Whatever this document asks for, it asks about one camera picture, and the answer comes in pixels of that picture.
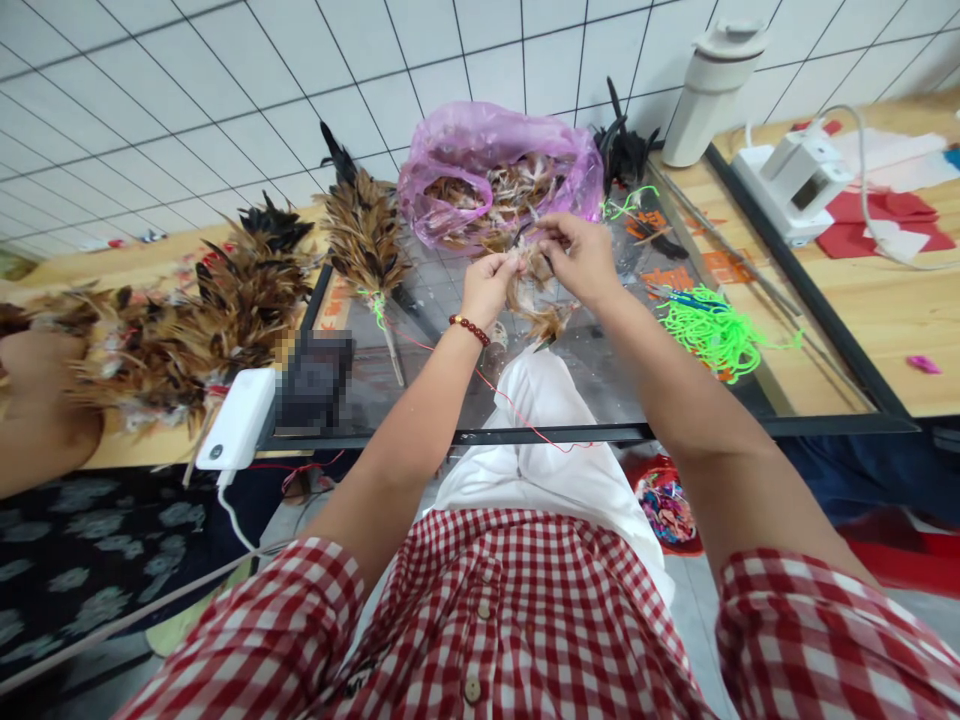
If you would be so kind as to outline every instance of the thermos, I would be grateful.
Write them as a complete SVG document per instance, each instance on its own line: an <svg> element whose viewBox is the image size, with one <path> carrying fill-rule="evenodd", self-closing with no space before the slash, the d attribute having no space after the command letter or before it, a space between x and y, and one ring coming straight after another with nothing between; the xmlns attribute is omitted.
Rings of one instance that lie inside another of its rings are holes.
<svg viewBox="0 0 960 720"><path fill-rule="evenodd" d="M694 43L683 94L663 148L673 167L693 165L732 118L737 91L767 47L763 21L720 20Z"/></svg>

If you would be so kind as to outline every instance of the pink plastic bag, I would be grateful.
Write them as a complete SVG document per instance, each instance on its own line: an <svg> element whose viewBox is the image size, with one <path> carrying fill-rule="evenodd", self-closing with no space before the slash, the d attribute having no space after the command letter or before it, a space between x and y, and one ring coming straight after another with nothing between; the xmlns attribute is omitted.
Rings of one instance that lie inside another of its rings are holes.
<svg viewBox="0 0 960 720"><path fill-rule="evenodd" d="M400 211L427 247L489 212L493 195L487 171L516 163L528 153L560 161L566 179L551 200L537 207L538 215L571 212L597 220L603 201L603 161L592 134L574 130L552 117L528 117L499 105L453 102L437 108L413 134L410 158L400 171L397 193ZM424 194L438 178L455 177L472 185L480 197L476 209L463 210ZM517 221L504 227L517 226ZM464 252L473 254L475 244Z"/></svg>

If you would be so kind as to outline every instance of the white device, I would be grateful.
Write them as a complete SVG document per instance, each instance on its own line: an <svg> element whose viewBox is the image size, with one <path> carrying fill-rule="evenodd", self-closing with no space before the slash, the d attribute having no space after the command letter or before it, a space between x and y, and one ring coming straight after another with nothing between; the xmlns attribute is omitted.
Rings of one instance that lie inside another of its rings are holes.
<svg viewBox="0 0 960 720"><path fill-rule="evenodd" d="M829 136L816 124L810 128L787 133L776 148L744 148L732 164L793 247L803 247L833 225L826 207L855 179Z"/></svg>
<svg viewBox="0 0 960 720"><path fill-rule="evenodd" d="M663 147L667 165L693 165L713 136L729 127L737 91L767 47L765 27L762 20L720 20L694 43L680 104Z"/></svg>
<svg viewBox="0 0 960 720"><path fill-rule="evenodd" d="M272 367L237 373L200 448L197 468L240 470L249 467L276 392L277 371Z"/></svg>

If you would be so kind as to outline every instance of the hand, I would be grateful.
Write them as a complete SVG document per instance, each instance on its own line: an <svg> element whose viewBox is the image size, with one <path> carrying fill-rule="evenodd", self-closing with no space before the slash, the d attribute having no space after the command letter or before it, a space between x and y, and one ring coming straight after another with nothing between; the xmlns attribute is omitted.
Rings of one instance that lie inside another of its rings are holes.
<svg viewBox="0 0 960 720"><path fill-rule="evenodd" d="M540 218L537 227L543 230L540 250L557 279L587 308L623 289L613 264L613 238L603 225L553 213Z"/></svg>
<svg viewBox="0 0 960 720"><path fill-rule="evenodd" d="M522 275L526 266L520 257L506 253L477 260L463 276L460 314L478 328L489 329L503 310L507 284L514 275Z"/></svg>

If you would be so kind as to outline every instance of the red bead bracelet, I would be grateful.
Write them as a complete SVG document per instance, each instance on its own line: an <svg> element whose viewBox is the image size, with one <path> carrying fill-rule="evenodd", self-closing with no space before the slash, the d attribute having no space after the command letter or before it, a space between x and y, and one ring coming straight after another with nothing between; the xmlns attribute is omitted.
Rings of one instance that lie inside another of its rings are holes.
<svg viewBox="0 0 960 720"><path fill-rule="evenodd" d="M463 317L463 315L451 315L450 324L462 325L463 327L465 327L467 330L469 330L470 332L472 332L474 335L477 336L477 340L483 343L484 347L490 344L490 338L487 337L487 334L483 330L478 328L476 325L474 325L472 322L467 320L465 317Z"/></svg>

